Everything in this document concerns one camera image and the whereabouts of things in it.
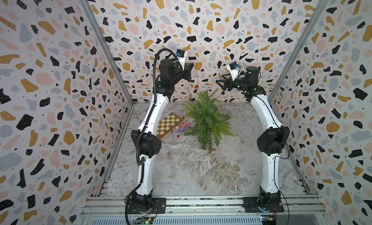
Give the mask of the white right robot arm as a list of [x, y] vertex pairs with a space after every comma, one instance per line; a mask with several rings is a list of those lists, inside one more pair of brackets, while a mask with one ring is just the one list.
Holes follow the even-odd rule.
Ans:
[[274, 115], [266, 92], [259, 86], [260, 69], [257, 67], [246, 67], [244, 75], [241, 76], [241, 66], [236, 62], [227, 65], [227, 74], [216, 83], [224, 90], [237, 89], [251, 103], [257, 112], [263, 133], [257, 139], [257, 146], [263, 158], [263, 180], [260, 192], [255, 202], [247, 201], [246, 210], [258, 209], [262, 212], [284, 212], [281, 201], [282, 193], [278, 187], [279, 159], [290, 134], [288, 127]]

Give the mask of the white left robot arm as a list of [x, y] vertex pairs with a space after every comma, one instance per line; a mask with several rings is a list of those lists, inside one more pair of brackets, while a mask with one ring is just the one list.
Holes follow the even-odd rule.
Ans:
[[153, 168], [162, 145], [162, 141], [157, 137], [158, 125], [176, 84], [181, 80], [190, 81], [193, 67], [193, 63], [186, 63], [185, 57], [179, 57], [178, 61], [172, 59], [160, 61], [160, 74], [155, 78], [152, 104], [139, 128], [131, 132], [136, 148], [139, 177], [137, 186], [127, 198], [130, 209], [145, 213], [153, 207]]

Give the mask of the small green christmas tree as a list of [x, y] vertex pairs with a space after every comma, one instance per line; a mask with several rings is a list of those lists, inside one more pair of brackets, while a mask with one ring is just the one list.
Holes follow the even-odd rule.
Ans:
[[196, 101], [183, 104], [186, 117], [192, 120], [185, 135], [195, 137], [200, 148], [208, 153], [212, 153], [220, 145], [223, 137], [235, 137], [230, 123], [231, 116], [220, 111], [218, 99], [215, 98], [216, 92], [217, 90], [199, 92]]

